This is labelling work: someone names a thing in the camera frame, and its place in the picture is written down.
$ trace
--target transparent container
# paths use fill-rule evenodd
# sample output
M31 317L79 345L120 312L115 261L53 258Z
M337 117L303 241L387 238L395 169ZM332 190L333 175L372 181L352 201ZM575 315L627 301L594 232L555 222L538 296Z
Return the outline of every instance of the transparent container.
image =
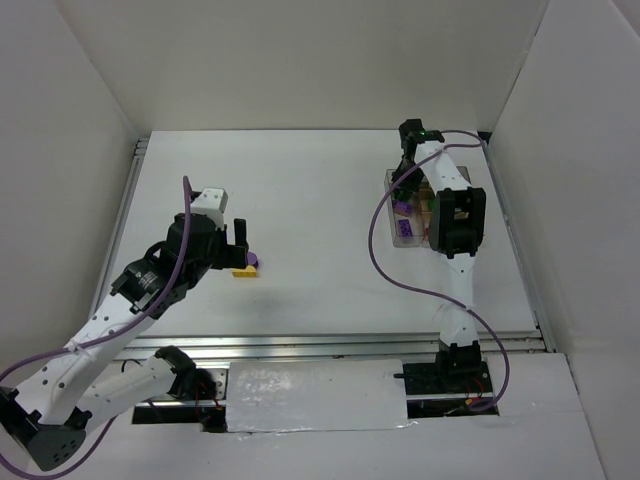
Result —
M458 167L458 170L464 179L471 183L467 167ZM385 175L384 189L387 192L393 184L393 172L394 170L387 170ZM426 178L422 180L418 193L407 202L397 202L389 196L387 209L394 247L429 247L429 222L435 198L435 193Z

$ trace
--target black cable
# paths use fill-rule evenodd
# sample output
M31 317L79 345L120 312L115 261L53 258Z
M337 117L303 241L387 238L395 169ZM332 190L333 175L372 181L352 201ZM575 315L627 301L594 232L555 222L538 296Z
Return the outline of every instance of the black cable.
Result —
M124 362L122 362L122 366L120 367L120 373L124 373L124 366L127 364L127 362L133 362L136 365L138 365L139 367L142 366L142 364L137 360L125 360Z

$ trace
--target white wall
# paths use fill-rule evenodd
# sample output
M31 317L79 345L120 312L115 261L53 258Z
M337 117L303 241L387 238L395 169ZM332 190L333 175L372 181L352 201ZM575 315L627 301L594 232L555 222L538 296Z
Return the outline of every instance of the white wall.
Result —
M609 479L638 470L639 85L613 3L553 0L491 143Z
M492 129L548 0L57 0L141 133Z
M52 1L0 2L0 66L6 366L84 323L135 135Z

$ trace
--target purple block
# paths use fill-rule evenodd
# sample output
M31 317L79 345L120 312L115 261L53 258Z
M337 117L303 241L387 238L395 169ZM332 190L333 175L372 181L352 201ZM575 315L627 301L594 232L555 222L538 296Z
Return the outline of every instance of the purple block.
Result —
M247 265L251 265L252 267L258 268L258 256L253 253L247 253Z
M391 202L393 211L403 217L408 217L413 213L413 206L409 203L401 202L400 200L393 200Z
M406 220L406 219L398 220L398 228L400 229L401 237L413 236L413 232L411 231L411 224L409 223L409 220Z

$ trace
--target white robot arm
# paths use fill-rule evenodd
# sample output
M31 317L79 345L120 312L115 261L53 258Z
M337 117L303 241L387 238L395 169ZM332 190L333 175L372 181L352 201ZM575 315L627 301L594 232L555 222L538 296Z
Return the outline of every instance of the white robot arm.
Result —
M191 228L184 261L169 294L150 315L128 332L114 335L145 311L168 284L177 264L185 218L177 215L167 239L129 264L112 285L111 295L67 343L71 351L52 359L15 389L0 388L0 423L43 471L68 461L86 435L108 419L145 399L169 394L193 400L217 391L210 374L175 347L158 350L144 364L97 383L116 355L176 302L185 298L209 269L246 268L248 244L244 220L234 221L236 245L227 244L223 213L227 194L206 188L191 194ZM92 340L113 335L99 345Z
M396 181L409 168L437 152L444 143L438 131L425 131L419 119L407 120L400 128L402 161L392 178ZM429 224L429 244L438 252L443 290L467 307L473 306L473 268L484 234L486 194L474 188L459 172L446 151L417 169L394 195L417 192L426 176L436 195ZM480 344L471 315L453 304L443 310L440 352L437 363L444 375L469 374L481 365Z

